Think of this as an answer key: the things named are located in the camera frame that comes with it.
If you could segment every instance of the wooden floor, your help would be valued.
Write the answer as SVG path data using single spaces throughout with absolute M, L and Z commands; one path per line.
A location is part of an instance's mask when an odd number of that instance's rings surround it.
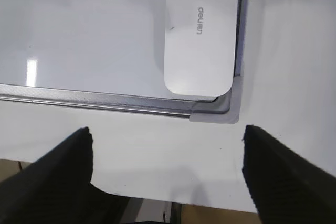
M 183 205 L 181 224 L 261 224 L 257 214 Z

